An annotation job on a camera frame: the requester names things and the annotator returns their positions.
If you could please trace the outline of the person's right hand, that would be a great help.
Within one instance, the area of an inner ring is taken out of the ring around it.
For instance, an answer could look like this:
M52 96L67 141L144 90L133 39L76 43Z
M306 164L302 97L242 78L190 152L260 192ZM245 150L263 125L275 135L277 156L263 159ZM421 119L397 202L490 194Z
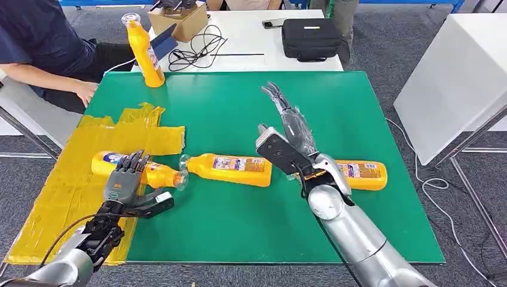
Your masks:
M98 83L87 82L87 81L77 81L77 83L75 84L75 87L74 87L74 92L82 100L84 106L87 108L89 103L91 102L97 88L98 88Z

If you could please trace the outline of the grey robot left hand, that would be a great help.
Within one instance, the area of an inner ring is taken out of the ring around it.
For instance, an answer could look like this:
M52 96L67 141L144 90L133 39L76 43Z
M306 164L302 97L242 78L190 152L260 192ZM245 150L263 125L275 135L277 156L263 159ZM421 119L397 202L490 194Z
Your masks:
M164 193L162 188L157 188L148 195L137 194L149 158L149 155L143 156L143 152L144 150L139 150L120 157L105 185L105 200L118 201L125 207L141 207L155 203L156 197Z

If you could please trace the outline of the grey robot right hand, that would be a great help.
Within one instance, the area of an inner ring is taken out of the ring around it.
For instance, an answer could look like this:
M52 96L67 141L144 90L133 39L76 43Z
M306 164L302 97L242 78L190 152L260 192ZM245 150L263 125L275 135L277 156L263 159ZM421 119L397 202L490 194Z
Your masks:
M306 119L297 106L289 103L280 88L273 82L268 82L261 89L273 101L283 124L288 142L300 153L311 156L317 153L316 144Z

